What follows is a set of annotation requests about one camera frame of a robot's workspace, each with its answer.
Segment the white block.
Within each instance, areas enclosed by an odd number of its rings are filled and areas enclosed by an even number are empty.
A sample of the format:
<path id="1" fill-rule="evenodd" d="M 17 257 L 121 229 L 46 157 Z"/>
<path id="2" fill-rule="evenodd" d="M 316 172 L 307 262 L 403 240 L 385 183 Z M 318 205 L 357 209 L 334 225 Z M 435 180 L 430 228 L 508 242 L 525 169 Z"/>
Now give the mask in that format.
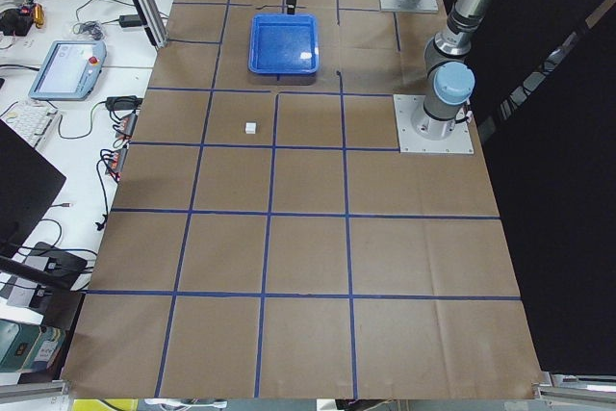
<path id="1" fill-rule="evenodd" d="M 257 132 L 257 123 L 256 122 L 247 122 L 244 126 L 244 131 L 247 134 L 253 135 Z"/>

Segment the blue plastic tray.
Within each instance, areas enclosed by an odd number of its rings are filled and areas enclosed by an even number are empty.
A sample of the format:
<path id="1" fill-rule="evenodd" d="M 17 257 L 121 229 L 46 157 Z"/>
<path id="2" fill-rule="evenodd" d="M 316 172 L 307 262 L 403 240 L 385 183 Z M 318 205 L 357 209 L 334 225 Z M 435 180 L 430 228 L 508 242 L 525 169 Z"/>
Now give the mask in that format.
<path id="1" fill-rule="evenodd" d="M 248 69 L 255 74 L 310 75 L 320 67 L 319 23 L 309 13 L 252 18 Z"/>

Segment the black power adapter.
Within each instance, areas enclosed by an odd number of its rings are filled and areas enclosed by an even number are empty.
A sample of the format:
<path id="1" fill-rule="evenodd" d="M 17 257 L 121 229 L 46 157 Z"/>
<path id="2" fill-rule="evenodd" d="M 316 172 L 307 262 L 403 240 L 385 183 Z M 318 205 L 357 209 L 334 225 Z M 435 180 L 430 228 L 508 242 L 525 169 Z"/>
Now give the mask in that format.
<path id="1" fill-rule="evenodd" d="M 137 14 L 121 15 L 117 22 L 121 28 L 133 28 L 142 25 L 141 18 Z"/>

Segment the teach pendant tablet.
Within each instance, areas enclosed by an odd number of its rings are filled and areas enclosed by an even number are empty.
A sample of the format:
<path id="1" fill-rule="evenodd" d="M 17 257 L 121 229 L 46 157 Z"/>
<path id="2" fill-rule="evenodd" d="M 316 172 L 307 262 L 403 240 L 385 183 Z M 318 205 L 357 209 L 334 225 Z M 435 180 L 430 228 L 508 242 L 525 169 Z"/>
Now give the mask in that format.
<path id="1" fill-rule="evenodd" d="M 28 96 L 35 100 L 85 100 L 97 82 L 106 57 L 103 40 L 56 40 Z"/>

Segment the brown paper table cover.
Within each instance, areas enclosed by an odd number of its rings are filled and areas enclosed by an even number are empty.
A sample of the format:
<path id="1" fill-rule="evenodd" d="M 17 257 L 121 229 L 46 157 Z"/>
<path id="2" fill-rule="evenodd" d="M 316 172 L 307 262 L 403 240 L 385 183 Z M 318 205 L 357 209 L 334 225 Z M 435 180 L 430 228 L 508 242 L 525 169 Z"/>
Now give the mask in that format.
<path id="1" fill-rule="evenodd" d="M 445 15 L 299 0 L 319 71 L 255 75 L 251 19 L 282 2 L 175 0 L 64 379 L 80 398 L 530 397 L 481 152 L 398 148 L 393 96 L 424 92 Z"/>

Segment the white keyboard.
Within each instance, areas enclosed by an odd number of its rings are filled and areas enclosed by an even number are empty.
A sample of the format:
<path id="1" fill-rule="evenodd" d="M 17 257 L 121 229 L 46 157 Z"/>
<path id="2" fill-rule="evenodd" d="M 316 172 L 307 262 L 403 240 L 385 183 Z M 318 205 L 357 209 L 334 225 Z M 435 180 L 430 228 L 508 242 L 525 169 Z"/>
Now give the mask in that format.
<path id="1" fill-rule="evenodd" d="M 35 100 L 14 102 L 1 114 L 1 120 L 37 151 L 42 150 L 59 118 L 56 108 Z"/>

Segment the black monitor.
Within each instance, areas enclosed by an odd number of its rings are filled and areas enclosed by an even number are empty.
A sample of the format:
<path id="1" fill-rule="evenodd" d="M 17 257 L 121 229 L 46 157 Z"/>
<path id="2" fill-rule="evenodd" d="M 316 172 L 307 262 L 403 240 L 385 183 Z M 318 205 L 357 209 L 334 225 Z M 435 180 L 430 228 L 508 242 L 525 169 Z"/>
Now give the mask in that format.
<path id="1" fill-rule="evenodd" d="M 1 122 L 1 255 L 25 243 L 66 178 L 5 122 Z"/>

